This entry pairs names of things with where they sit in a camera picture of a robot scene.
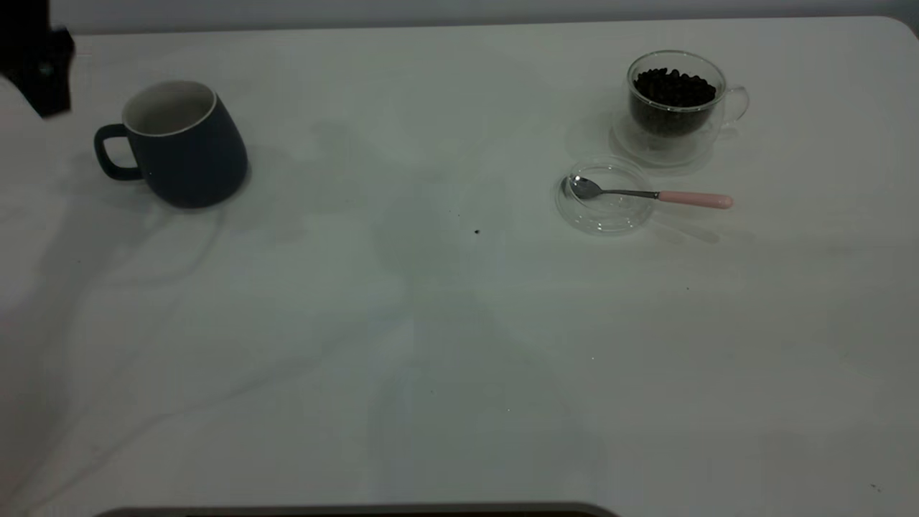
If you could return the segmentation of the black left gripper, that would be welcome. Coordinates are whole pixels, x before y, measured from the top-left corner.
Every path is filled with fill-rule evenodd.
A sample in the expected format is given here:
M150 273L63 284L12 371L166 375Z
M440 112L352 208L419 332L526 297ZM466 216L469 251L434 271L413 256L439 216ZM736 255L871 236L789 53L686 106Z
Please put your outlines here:
M75 42L50 24L49 1L1 2L1 75L43 120L71 111Z

